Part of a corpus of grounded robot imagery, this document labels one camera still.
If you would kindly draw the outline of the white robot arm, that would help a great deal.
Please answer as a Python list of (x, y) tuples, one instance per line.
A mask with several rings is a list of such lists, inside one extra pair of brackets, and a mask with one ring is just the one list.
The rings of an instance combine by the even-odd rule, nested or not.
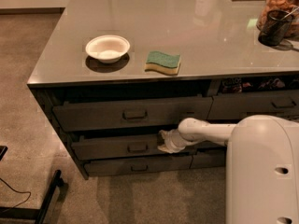
[(227, 147), (225, 224), (299, 224), (299, 123), (253, 115), (237, 124), (187, 118), (160, 131), (178, 153), (210, 141)]

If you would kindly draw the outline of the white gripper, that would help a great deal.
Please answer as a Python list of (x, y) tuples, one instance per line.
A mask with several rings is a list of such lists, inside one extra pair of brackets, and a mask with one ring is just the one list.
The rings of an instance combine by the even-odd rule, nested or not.
[(189, 141), (181, 137), (178, 130), (160, 130), (159, 134), (164, 138), (164, 144), (157, 146), (157, 148), (165, 153), (180, 152), (190, 144)]

